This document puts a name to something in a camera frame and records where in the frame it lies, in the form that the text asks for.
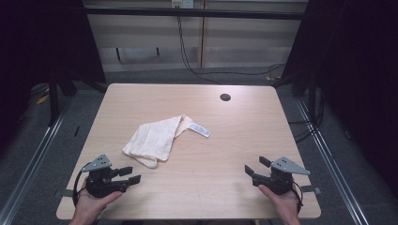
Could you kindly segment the person's right hand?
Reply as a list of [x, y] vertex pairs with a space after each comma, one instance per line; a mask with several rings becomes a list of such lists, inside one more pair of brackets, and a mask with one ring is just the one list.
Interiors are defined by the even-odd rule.
[[281, 219], [299, 220], [298, 198], [293, 191], [289, 191], [284, 195], [277, 195], [264, 185], [259, 185], [258, 188], [272, 201], [276, 212]]

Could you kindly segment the black curtain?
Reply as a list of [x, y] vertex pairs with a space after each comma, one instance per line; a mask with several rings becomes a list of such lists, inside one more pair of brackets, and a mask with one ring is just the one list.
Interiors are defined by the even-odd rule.
[[13, 139], [31, 89], [105, 83], [83, 0], [0, 0], [0, 150]]
[[398, 0], [308, 0], [282, 80], [323, 91], [398, 197]]

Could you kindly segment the white flower print cloth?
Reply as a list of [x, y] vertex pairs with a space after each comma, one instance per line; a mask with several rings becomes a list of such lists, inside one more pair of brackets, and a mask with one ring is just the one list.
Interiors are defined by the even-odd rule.
[[210, 132], [186, 114], [140, 125], [122, 152], [149, 169], [156, 169], [159, 161], [167, 161], [174, 139], [190, 129], [208, 138]]

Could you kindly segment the black horizontal metal bar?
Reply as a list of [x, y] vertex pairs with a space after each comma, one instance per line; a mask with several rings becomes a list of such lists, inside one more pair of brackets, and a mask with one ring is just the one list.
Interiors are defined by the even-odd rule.
[[269, 20], [295, 20], [295, 21], [300, 21], [305, 18], [304, 13], [216, 10], [216, 9], [180, 9], [180, 8], [85, 7], [84, 12], [86, 14], [99, 14], [99, 15], [241, 18], [241, 19], [269, 19]]

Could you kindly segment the black metal stand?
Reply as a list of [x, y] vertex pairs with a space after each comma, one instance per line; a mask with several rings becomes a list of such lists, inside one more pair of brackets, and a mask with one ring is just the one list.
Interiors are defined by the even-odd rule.
[[49, 126], [51, 127], [58, 115], [59, 115], [59, 107], [58, 107], [58, 91], [57, 91], [57, 83], [55, 78], [51, 78], [49, 82], [49, 97], [50, 97], [50, 122]]

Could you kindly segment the silver floor rail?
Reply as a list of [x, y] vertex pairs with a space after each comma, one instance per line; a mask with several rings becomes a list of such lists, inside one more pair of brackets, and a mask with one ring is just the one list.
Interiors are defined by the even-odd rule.
[[337, 162], [335, 161], [333, 154], [330, 152], [329, 146], [327, 145], [321, 131], [310, 119], [310, 111], [302, 98], [296, 99], [298, 109], [306, 122], [308, 129], [312, 135], [312, 139], [317, 146], [320, 155], [325, 161], [328, 167], [329, 173], [333, 179], [335, 186], [337, 187], [344, 204], [352, 217], [356, 225], [370, 225], [367, 217], [365, 216], [360, 203], [356, 196], [354, 195], [352, 189], [347, 184], [341, 169], [339, 168]]
[[59, 128], [61, 127], [65, 113], [68, 111], [70, 104], [73, 102], [74, 97], [67, 97], [65, 106], [62, 111], [55, 117], [52, 124], [47, 127], [46, 132], [41, 139], [35, 154], [31, 157], [30, 161], [26, 164], [22, 177], [19, 179], [16, 187], [9, 195], [4, 207], [0, 211], [0, 225], [11, 225], [12, 220], [29, 189], [32, 180], [35, 178], [38, 167], [48, 152], [54, 137], [56, 136]]

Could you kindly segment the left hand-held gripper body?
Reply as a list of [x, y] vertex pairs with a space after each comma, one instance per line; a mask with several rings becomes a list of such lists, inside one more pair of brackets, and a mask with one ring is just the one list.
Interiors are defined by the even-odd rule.
[[88, 173], [85, 188], [90, 195], [103, 198], [116, 191], [125, 192], [130, 186], [129, 180], [113, 181], [113, 178], [120, 175], [119, 169], [112, 169], [111, 166], [110, 159], [102, 154], [82, 167], [81, 172]]

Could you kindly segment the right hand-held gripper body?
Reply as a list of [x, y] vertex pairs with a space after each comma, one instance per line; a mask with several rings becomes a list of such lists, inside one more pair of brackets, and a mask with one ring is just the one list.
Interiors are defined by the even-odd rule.
[[302, 175], [311, 174], [310, 171], [287, 157], [280, 157], [275, 161], [271, 161], [269, 168], [271, 169], [270, 177], [254, 173], [252, 182], [255, 187], [264, 185], [277, 195], [284, 195], [293, 189], [293, 173]]

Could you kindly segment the person's left hand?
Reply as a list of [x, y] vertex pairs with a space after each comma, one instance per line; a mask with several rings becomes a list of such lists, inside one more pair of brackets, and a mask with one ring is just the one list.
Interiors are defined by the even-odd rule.
[[72, 219], [97, 219], [108, 204], [113, 203], [121, 196], [122, 192], [116, 191], [107, 195], [106, 197], [96, 198], [89, 194], [89, 192], [85, 188], [84, 182], [82, 185], [82, 189], [78, 193], [78, 202], [75, 207], [75, 212]]

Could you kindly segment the white wall outlet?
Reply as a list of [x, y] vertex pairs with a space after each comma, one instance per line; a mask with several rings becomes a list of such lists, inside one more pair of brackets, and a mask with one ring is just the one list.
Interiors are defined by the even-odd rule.
[[193, 0], [171, 0], [172, 8], [185, 8], [185, 9], [193, 9], [194, 1]]

